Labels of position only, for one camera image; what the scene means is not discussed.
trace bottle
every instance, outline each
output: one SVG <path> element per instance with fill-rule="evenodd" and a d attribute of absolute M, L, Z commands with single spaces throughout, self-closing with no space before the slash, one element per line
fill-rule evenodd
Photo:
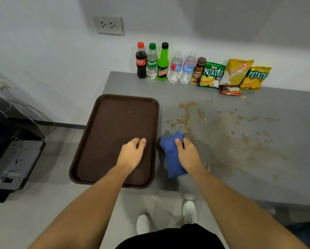
<path fill-rule="evenodd" d="M 137 75 L 139 79 L 145 79 L 147 76 L 146 71 L 147 54 L 143 42 L 138 42 L 138 51 L 136 52 L 135 57 L 136 57 L 136 66 L 138 68 Z"/>
<path fill-rule="evenodd" d="M 161 56 L 157 62 L 157 79 L 159 81 L 166 80 L 166 76 L 168 74 L 168 67 L 169 67 L 168 48 L 169 44 L 167 42 L 162 43 Z"/>
<path fill-rule="evenodd" d="M 191 78 L 192 72 L 196 65 L 195 53 L 191 52 L 191 55 L 185 58 L 184 66 L 182 67 L 182 74 L 180 75 L 180 82 L 187 84 Z"/>
<path fill-rule="evenodd" d="M 196 66 L 194 67 L 194 70 L 192 72 L 191 79 L 189 80 L 191 84 L 196 85 L 199 82 L 206 61 L 207 60 L 203 57 L 198 58 Z"/>
<path fill-rule="evenodd" d="M 156 78 L 156 70 L 157 70 L 157 51 L 156 44 L 149 44 L 149 51 L 147 54 L 147 78 L 155 79 Z"/>
<path fill-rule="evenodd" d="M 177 51 L 176 56 L 171 59 L 170 70 L 168 74 L 168 80 L 171 83 L 176 83 L 179 79 L 180 71 L 182 69 L 182 62 L 184 61 L 181 55 L 181 51 Z"/>

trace hand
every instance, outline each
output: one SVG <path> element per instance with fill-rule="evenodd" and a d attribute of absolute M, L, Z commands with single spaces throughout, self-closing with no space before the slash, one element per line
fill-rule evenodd
<path fill-rule="evenodd" d="M 180 164 L 183 166 L 184 169 L 190 174 L 197 171 L 202 171 L 205 168 L 203 167 L 199 154 L 193 145 L 188 139 L 184 138 L 184 146 L 182 146 L 182 142 L 177 138 L 175 140 L 176 146 L 178 148 L 178 157 Z"/>
<path fill-rule="evenodd" d="M 140 163 L 143 150 L 146 146 L 146 139 L 134 138 L 121 147 L 116 166 L 121 166 L 128 170 L 130 174 Z"/>

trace yellow funky snack bag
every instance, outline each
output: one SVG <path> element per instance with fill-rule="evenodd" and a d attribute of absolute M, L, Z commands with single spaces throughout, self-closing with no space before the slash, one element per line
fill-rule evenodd
<path fill-rule="evenodd" d="M 254 60 L 239 60 L 231 58 L 225 67 L 224 75 L 219 81 L 219 85 L 239 86 L 245 77 Z"/>
<path fill-rule="evenodd" d="M 252 89 L 258 91 L 261 87 L 261 82 L 268 77 L 271 67 L 255 66 L 252 67 L 244 77 L 240 84 L 240 90 Z"/>

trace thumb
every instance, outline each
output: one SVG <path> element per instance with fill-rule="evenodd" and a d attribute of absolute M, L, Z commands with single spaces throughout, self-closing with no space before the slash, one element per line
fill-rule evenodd
<path fill-rule="evenodd" d="M 138 150 L 140 150 L 141 153 L 143 153 L 143 150 L 145 149 L 146 142 L 147 142 L 147 140 L 145 138 L 142 138 L 140 143 L 139 143 Z"/>
<path fill-rule="evenodd" d="M 177 146 L 177 149 L 178 149 L 178 152 L 181 152 L 184 150 L 184 148 L 182 147 L 182 141 L 179 140 L 178 138 L 175 140 L 175 143 L 176 143 L 176 146 Z"/>

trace person's left arm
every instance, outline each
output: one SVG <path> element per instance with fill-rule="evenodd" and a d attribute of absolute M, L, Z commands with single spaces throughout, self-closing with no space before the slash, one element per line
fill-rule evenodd
<path fill-rule="evenodd" d="M 119 191 L 126 177 L 140 163 L 145 145 L 146 139 L 138 138 L 123 145 L 116 166 L 72 201 L 29 249 L 98 249 Z"/>

